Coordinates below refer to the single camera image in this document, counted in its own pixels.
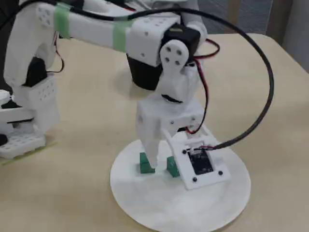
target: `white circular base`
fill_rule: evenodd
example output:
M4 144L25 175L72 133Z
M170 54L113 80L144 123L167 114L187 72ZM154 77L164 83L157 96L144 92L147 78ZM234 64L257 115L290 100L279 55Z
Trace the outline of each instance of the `white circular base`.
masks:
M129 144L115 160L111 188L119 206L135 221L160 232L210 232L233 221L248 203L251 181L241 159L223 149L231 179L195 190L186 190L181 178L172 178L166 142L159 148L155 174L140 174L141 142Z

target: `black component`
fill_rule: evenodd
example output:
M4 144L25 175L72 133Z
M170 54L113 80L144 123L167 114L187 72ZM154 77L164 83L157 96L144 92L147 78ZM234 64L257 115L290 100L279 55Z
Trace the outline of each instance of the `black component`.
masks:
M164 33L162 46L171 40L179 40L187 46L189 50L189 60L192 60L197 51L200 38L201 34L199 31L176 23Z
M176 104L181 104L181 103L183 103L182 101L179 101L179 100L176 100L176 99L174 99L174 98L171 98L169 95L163 95L163 94L162 94L162 97L163 97L164 99L166 99L167 101L172 102L172 103L176 103Z
M133 58L127 57L133 82L143 89L155 90L162 73L162 65L157 67L142 63Z
M1 106L2 109L14 109L14 108L20 108L19 105L17 105L14 101L10 100L8 103L5 103Z
M114 3L117 6L120 6L120 5L123 6L125 4L125 0L107 0L107 1Z
M194 67L194 66L195 66L195 63L192 62L192 63L189 64L189 66L190 66L190 67Z
M12 122L8 122L8 124L22 123L22 122L32 122L32 121L33 121L33 118L25 119L25 120L20 120L20 121L12 121Z
M8 137L6 137L4 134L0 134L0 146L5 145L8 141Z
M186 127L179 128L177 132L183 132L183 131L186 131Z
M213 172L208 153L204 149L199 154L189 155L189 158L196 175Z
M67 5L77 7L79 9L83 9L84 7L84 0L58 0L58 1L63 2Z
M29 64L27 79L23 86L33 87L45 78L47 78L47 72L44 60L34 57Z

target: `white bracket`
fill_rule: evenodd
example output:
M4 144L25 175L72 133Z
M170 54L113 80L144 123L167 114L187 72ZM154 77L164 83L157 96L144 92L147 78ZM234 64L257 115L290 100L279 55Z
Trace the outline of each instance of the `white bracket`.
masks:
M191 148L191 146L195 146L197 144L209 145L208 141L211 139L209 139L206 131L207 130L203 125L198 137L179 141L172 138L167 129L161 130L162 136L166 139L171 148L180 176L188 190L227 181L231 178L231 174L228 171L223 158L218 154L212 152L208 153L213 172L197 175L191 164L189 155L187 153L183 153L184 150L187 150L188 148Z

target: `wall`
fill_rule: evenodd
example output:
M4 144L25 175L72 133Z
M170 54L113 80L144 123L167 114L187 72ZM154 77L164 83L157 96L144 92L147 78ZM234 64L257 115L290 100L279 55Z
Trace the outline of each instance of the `wall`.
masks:
M283 47L309 72L309 0L294 0Z

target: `red wire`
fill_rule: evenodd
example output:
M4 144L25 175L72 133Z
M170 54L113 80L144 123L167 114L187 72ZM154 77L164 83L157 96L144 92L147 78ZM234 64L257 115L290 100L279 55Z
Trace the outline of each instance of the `red wire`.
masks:
M133 8L129 8L129 7L123 7L124 9L128 10L128 11L132 11L132 12L135 12L136 10L133 9Z
M189 133L189 134L196 134L200 130L200 128L202 127L204 120L205 120L205 117L206 117L206 111L207 111L208 102L209 102L209 89L208 89L208 85L207 85L207 82L206 82L206 79L205 79L204 72L202 70L202 66L201 66L200 62L198 61L198 59L195 59L195 62L197 64L197 70L198 70L198 73L200 75L201 81L202 81L203 86L205 88L206 106L205 106L205 112L204 112L202 122L199 125L198 129L194 130L194 131L190 131L188 128L186 128L186 132Z

